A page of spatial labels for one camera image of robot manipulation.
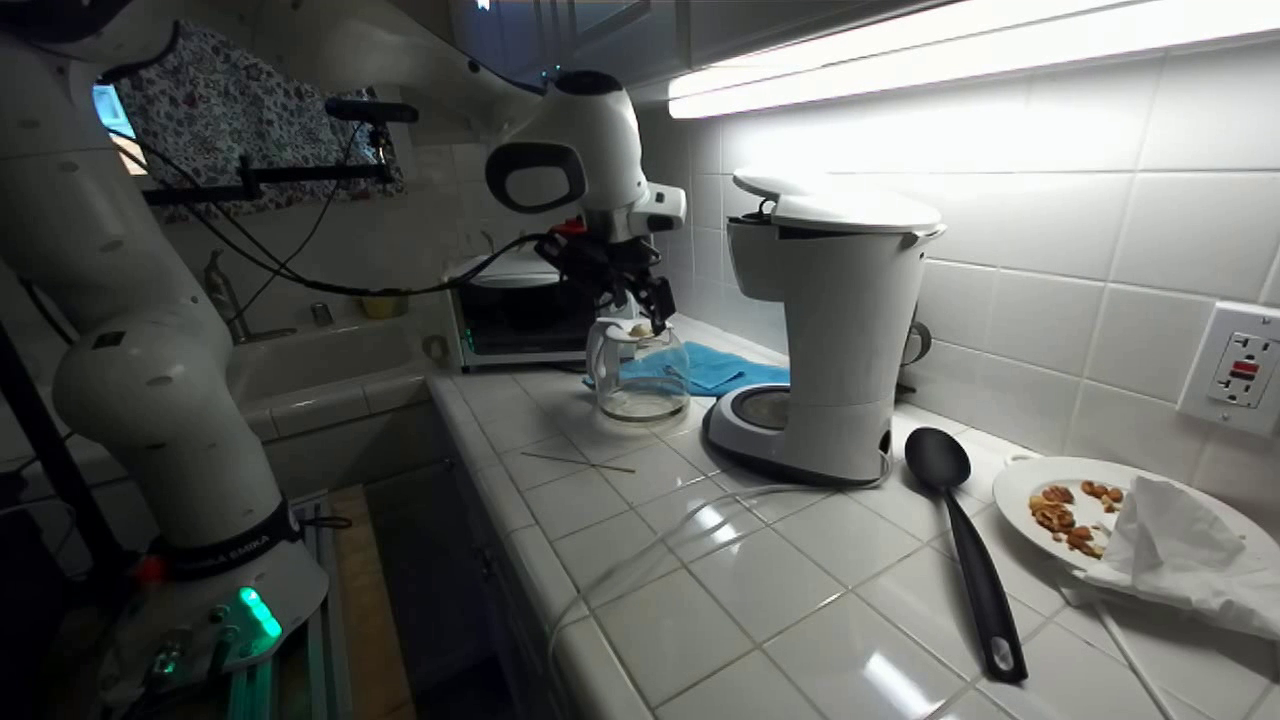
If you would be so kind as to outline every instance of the under-cabinet light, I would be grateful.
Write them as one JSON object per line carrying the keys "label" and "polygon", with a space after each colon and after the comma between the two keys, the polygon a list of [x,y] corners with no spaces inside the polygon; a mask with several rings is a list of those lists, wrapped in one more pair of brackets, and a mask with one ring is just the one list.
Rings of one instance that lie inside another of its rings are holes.
{"label": "under-cabinet light", "polygon": [[677,121],[868,97],[1280,27],[1280,0],[964,0],[708,63],[666,85]]}

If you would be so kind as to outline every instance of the blue cloth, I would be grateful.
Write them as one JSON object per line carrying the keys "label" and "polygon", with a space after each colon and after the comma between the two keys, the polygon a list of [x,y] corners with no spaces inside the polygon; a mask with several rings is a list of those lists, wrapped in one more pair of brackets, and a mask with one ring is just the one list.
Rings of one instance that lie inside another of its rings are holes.
{"label": "blue cloth", "polygon": [[685,393],[689,396],[723,396],[735,393],[744,384],[786,384],[793,373],[776,368],[776,363],[750,363],[744,355],[733,354],[715,354],[708,344],[679,344],[666,354],[653,354],[645,360],[622,363],[622,377],[679,377],[673,354],[685,354]]}

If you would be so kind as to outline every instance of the black ladle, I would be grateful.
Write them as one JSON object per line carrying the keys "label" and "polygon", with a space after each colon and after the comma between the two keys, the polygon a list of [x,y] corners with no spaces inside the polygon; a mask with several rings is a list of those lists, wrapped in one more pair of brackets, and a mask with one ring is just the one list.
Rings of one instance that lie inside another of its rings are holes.
{"label": "black ladle", "polygon": [[1025,645],[1015,639],[1007,595],[989,546],[957,503],[957,489],[969,481],[964,450],[938,428],[917,428],[907,438],[907,469],[917,483],[930,489],[947,508],[964,595],[971,609],[974,639],[985,649],[985,671],[1001,684],[1029,681]]}

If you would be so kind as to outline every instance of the coffee maker lid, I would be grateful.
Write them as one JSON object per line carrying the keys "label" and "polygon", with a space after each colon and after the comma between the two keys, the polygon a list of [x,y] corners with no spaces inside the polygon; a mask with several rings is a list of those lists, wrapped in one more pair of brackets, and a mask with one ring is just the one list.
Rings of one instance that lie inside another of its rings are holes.
{"label": "coffee maker lid", "polygon": [[938,214],[894,191],[846,191],[824,187],[814,180],[786,180],[764,172],[733,172],[733,184],[773,201],[766,214],[778,229],[810,234],[917,234],[934,237],[945,229]]}

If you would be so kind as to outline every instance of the kitchen counter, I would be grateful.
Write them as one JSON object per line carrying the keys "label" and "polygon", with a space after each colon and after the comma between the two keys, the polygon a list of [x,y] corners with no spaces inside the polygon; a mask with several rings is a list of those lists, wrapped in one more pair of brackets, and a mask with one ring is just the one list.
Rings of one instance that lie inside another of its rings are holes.
{"label": "kitchen counter", "polygon": [[[758,349],[685,324],[715,349]],[[871,489],[776,489],[701,445],[708,402],[662,425],[605,420],[570,373],[438,377],[472,497],[578,718],[1160,718],[1096,605],[1005,530],[991,476],[1015,445],[901,409]],[[985,534],[1029,654],[989,684],[945,517],[905,483],[905,438],[947,428],[971,456],[958,503]],[[1177,718],[1280,718],[1275,649],[1113,600]]]}

